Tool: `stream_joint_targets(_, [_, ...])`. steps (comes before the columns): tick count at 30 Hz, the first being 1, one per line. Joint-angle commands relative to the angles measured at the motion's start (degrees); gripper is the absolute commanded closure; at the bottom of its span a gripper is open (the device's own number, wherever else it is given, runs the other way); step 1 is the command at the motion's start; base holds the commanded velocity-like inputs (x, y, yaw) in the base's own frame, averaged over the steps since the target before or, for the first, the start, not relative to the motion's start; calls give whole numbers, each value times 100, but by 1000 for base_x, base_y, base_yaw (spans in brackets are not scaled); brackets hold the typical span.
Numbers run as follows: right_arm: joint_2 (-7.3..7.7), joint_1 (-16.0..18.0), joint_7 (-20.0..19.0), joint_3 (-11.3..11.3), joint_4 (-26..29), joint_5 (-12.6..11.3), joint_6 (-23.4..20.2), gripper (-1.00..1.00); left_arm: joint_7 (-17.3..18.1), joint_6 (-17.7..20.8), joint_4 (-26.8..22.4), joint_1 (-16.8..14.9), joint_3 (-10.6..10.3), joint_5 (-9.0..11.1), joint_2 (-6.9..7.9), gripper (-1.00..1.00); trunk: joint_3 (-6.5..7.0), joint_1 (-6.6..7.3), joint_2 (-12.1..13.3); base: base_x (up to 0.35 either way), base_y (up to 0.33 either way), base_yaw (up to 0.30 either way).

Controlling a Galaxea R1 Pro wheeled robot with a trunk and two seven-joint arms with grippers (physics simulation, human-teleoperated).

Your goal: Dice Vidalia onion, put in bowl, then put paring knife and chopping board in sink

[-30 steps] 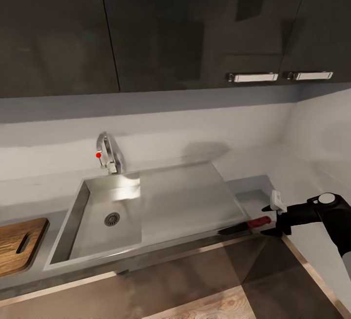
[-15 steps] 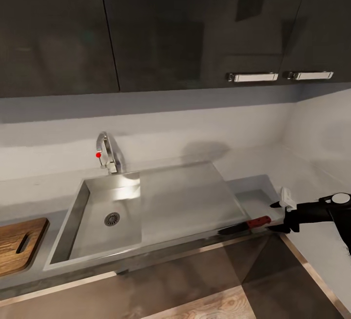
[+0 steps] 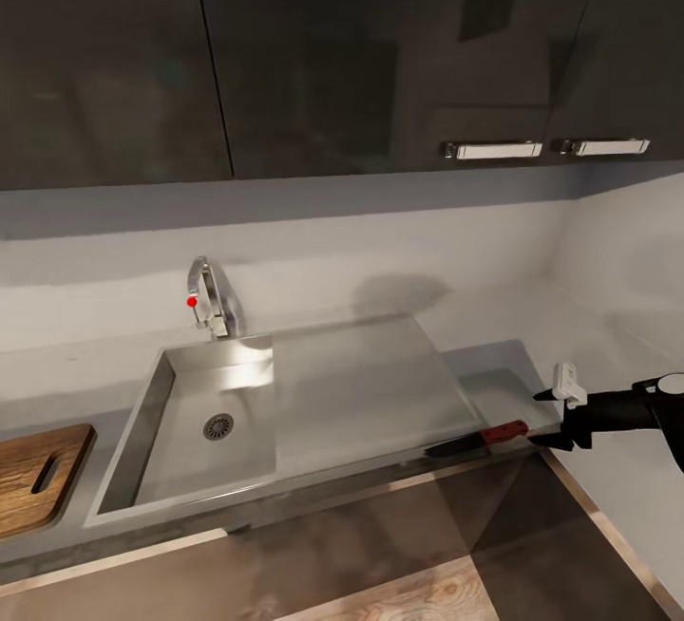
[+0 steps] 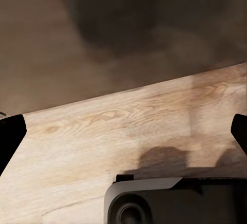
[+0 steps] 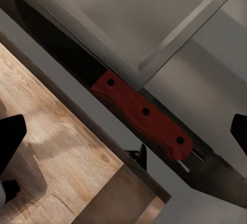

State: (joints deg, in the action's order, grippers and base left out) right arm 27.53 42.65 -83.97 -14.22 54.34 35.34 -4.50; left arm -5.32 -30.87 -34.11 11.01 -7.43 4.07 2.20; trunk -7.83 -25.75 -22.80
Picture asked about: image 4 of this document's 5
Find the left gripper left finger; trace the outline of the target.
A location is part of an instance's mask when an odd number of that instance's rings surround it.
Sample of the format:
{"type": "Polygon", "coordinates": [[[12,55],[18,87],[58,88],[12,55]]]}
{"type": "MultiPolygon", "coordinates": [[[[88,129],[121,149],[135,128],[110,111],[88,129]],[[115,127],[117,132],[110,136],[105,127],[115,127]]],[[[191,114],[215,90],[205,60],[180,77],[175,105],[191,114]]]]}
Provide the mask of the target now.
{"type": "Polygon", "coordinates": [[[26,134],[27,129],[23,115],[7,116],[0,119],[0,175],[26,134]]]}

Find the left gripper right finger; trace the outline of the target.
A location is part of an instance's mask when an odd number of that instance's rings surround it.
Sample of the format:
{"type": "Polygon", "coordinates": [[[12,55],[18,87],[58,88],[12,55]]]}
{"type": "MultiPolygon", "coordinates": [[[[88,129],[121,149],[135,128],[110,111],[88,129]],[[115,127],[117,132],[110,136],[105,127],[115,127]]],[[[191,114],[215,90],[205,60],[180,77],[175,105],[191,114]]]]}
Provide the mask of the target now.
{"type": "Polygon", "coordinates": [[[231,133],[247,154],[247,116],[240,114],[234,115],[231,133]]]}

